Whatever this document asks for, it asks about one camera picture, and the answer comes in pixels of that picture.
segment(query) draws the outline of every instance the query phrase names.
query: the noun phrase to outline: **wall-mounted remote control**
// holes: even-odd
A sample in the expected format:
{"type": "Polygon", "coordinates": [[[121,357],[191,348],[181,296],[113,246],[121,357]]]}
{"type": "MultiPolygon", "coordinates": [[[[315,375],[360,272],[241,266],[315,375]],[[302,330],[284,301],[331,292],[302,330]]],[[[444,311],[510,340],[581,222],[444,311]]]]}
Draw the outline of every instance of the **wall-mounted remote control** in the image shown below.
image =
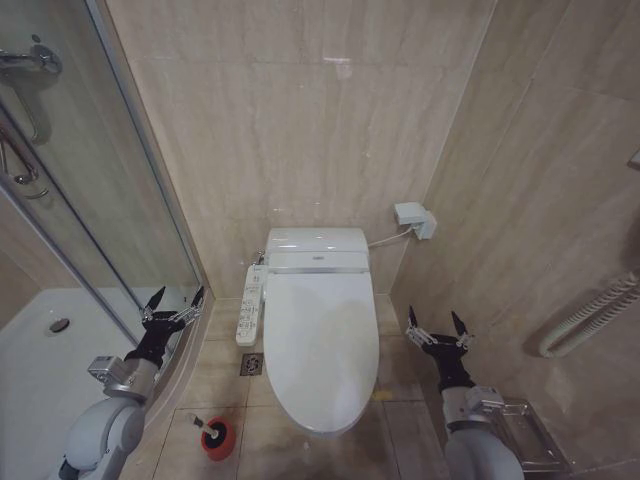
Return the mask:
{"type": "Polygon", "coordinates": [[[262,285],[266,275],[266,265],[251,265],[247,271],[236,330],[236,343],[240,347],[251,347],[256,344],[262,308],[262,285]]]}

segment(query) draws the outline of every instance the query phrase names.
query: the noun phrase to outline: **shower drain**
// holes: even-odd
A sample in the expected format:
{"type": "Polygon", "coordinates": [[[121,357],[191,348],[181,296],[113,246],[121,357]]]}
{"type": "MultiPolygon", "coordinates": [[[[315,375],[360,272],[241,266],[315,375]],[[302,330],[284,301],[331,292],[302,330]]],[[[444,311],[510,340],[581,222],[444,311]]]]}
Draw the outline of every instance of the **shower drain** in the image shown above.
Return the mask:
{"type": "Polygon", "coordinates": [[[51,333],[60,333],[67,329],[71,321],[68,318],[59,318],[51,325],[49,325],[49,331],[51,333]]]}
{"type": "Polygon", "coordinates": [[[263,353],[245,353],[242,355],[242,365],[240,366],[241,377],[255,377],[262,375],[263,353]]]}

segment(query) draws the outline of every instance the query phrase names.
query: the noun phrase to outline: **white toilet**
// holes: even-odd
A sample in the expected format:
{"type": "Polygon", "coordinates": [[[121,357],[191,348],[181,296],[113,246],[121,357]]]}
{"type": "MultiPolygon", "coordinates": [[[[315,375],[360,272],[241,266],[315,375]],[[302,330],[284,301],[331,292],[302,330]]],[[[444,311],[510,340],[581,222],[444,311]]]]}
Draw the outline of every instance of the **white toilet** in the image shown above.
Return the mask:
{"type": "Polygon", "coordinates": [[[339,435],[358,421],[378,373],[369,250],[359,228],[274,228],[265,251],[264,355],[300,427],[339,435]]]}

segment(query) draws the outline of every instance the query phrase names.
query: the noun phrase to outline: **tiled floor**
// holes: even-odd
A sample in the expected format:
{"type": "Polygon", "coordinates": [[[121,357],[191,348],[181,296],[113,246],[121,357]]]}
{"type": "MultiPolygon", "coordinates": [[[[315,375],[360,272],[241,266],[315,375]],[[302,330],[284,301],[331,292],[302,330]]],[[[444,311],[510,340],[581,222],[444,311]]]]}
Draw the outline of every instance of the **tiled floor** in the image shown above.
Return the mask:
{"type": "Polygon", "coordinates": [[[217,300],[193,377],[171,418],[145,433],[121,479],[447,479],[420,385],[387,295],[376,295],[380,332],[378,383],[363,417],[338,438],[306,435],[278,404],[265,369],[239,377],[234,341],[240,300],[217,300]],[[211,462],[187,420],[222,415],[237,435],[233,454],[211,462]]]}

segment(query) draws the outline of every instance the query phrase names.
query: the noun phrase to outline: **shower enclosure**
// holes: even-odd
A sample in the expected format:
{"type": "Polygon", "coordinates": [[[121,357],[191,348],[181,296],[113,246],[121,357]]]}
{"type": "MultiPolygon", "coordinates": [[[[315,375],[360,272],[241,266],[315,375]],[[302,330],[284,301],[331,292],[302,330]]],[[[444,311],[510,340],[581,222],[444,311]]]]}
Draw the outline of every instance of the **shower enclosure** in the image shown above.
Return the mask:
{"type": "Polygon", "coordinates": [[[45,478],[102,398],[93,358],[132,349],[158,288],[180,310],[202,283],[104,21],[95,1],[0,0],[2,479],[45,478]]]}

